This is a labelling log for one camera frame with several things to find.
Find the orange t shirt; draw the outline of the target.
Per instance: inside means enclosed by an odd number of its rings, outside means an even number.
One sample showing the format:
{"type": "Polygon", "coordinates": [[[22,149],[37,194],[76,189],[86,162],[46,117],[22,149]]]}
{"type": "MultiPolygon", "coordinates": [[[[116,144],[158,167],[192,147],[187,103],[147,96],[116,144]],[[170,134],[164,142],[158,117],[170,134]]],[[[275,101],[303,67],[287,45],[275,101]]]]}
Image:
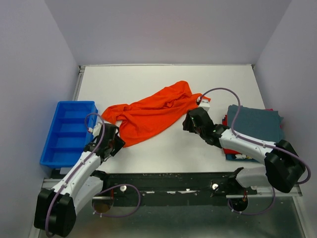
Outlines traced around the orange t shirt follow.
{"type": "Polygon", "coordinates": [[[192,93],[188,82],[179,81],[132,104],[108,107],[102,118],[112,124],[121,121],[119,136],[130,147],[146,141],[177,122],[188,110],[196,108],[201,93],[192,93]]]}

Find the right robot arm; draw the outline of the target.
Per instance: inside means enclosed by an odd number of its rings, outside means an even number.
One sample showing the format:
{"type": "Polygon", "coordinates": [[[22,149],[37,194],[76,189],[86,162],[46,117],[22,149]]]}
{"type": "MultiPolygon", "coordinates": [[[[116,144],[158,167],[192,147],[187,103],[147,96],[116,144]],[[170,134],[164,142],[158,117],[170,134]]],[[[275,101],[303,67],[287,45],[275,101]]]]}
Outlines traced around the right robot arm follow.
{"type": "Polygon", "coordinates": [[[213,123],[201,107],[187,112],[183,130],[198,134],[208,145],[240,152],[263,165],[253,169],[238,168],[234,178],[228,181],[228,189],[233,194],[251,186],[272,186],[289,193],[306,171],[289,142],[274,143],[238,134],[227,126],[213,123]]]}

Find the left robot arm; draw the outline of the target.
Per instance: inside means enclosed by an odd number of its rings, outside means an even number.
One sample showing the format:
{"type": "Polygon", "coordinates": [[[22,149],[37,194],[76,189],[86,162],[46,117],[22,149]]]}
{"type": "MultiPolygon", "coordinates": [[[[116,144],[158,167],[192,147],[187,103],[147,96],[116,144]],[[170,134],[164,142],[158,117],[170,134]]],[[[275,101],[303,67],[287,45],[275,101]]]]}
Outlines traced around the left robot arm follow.
{"type": "Polygon", "coordinates": [[[104,196],[110,184],[104,172],[97,169],[113,157],[125,142],[119,137],[118,126],[106,123],[99,135],[89,142],[74,167],[51,189],[43,188],[37,198],[34,227],[48,236],[66,237],[73,229],[77,214],[93,195],[104,196]]]}

